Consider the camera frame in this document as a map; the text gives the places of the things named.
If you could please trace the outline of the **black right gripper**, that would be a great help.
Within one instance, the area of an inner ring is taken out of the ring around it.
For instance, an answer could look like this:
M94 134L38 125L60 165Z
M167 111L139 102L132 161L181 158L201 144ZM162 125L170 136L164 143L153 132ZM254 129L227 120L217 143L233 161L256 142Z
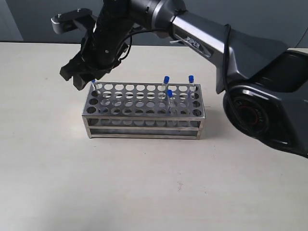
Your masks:
M129 45L125 43L128 31L87 31L78 53L60 69L65 81L73 78L77 90L83 90L93 80L100 80L120 62L120 56Z

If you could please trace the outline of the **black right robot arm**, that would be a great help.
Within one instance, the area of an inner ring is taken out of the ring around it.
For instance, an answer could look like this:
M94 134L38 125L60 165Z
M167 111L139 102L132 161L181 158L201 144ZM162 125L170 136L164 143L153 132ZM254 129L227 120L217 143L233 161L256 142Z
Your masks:
M308 155L308 55L281 41L253 37L189 12L181 0L105 0L98 17L86 8L51 19L57 34L84 29L79 52L60 69L82 90L119 66L126 40L155 33L186 45L216 67L228 120L264 145Z

